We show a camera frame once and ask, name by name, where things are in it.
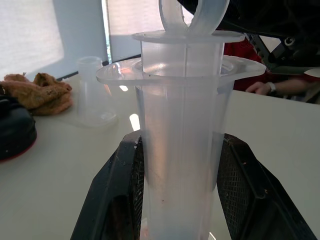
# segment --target table surface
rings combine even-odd
[[[114,125],[79,127],[76,107],[59,116],[36,117],[34,146],[0,163],[1,239],[70,239],[94,176],[133,131],[129,117],[138,114],[132,87],[110,91],[118,115]],[[226,133],[249,144],[320,239],[320,106],[233,91],[226,119]],[[217,192],[214,197],[211,231],[217,240],[229,240]]]

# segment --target white wall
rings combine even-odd
[[[107,60],[101,0],[3,0],[0,78],[38,72],[56,78],[77,71],[76,60]]]

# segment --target watch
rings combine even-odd
[[[271,88],[270,93],[274,93],[277,91],[276,85],[273,82],[267,82],[266,84],[268,84]]]

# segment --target clear plastic cup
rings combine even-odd
[[[96,72],[102,68],[102,60],[96,56],[86,56],[76,63],[80,75],[78,120],[87,127],[101,127],[113,123],[116,114],[111,109],[112,100],[96,78]]]
[[[141,59],[106,66],[97,79],[136,86],[149,239],[206,240],[234,81],[266,67],[223,56],[224,42],[244,39],[235,32],[133,37],[141,41]]]

